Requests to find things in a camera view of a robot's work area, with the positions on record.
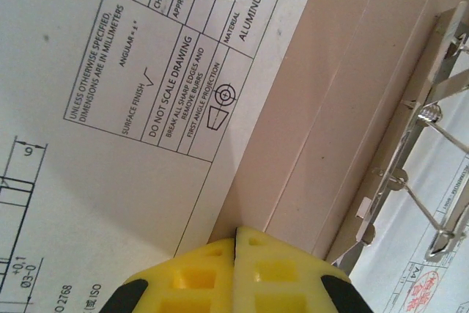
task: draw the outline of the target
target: black rubber grip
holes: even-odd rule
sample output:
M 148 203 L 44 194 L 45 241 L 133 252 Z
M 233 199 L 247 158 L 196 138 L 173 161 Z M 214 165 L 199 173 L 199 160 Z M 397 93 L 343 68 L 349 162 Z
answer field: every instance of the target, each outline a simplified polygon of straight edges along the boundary
M 119 287 L 100 313 L 132 313 L 148 287 L 147 280 L 137 279 Z
M 338 313 L 373 313 L 351 283 L 331 275 L 321 281 Z

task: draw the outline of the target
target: cardboard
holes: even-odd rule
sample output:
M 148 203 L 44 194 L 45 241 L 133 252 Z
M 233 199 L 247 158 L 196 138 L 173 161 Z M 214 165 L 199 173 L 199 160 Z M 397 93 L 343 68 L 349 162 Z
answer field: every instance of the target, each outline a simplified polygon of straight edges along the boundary
M 435 16 L 461 0 L 309 0 L 213 229 L 325 257 Z

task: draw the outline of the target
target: engineering drawing sheet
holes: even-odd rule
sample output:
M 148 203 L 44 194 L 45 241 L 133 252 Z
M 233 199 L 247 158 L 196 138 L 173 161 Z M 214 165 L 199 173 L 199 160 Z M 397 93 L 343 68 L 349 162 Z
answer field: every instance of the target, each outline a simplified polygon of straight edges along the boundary
M 206 243 L 307 0 L 1 0 L 0 312 Z

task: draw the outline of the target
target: yellow plastic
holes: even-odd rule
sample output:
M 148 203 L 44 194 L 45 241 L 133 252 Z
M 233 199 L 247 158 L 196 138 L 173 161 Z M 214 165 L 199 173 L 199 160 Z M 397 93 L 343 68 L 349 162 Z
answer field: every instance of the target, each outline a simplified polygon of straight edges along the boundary
M 337 313 L 321 276 L 341 270 L 255 229 L 236 236 L 233 313 Z
M 148 288 L 135 313 L 230 313 L 234 240 L 220 240 L 131 276 Z

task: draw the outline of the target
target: binder clip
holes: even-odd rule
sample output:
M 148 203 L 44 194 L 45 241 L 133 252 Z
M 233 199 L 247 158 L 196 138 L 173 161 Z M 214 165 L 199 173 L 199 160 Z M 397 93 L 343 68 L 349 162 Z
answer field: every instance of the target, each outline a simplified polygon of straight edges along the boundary
M 468 3 L 462 1 L 456 8 L 440 14 L 331 247 L 328 261 L 348 273 L 363 247 L 372 243 L 373 223 L 394 191 L 406 191 L 435 228 L 425 260 L 439 262 L 465 237 L 464 229 L 469 221 L 469 172 L 462 178 L 447 214 L 442 221 L 437 221 L 408 185 L 403 168 L 424 128 L 437 131 L 449 143 L 469 153 L 467 144 L 438 124 L 443 117 L 438 102 L 469 89 L 469 70 L 450 77 L 458 57 L 469 54 L 469 25 L 462 22 L 467 8 Z

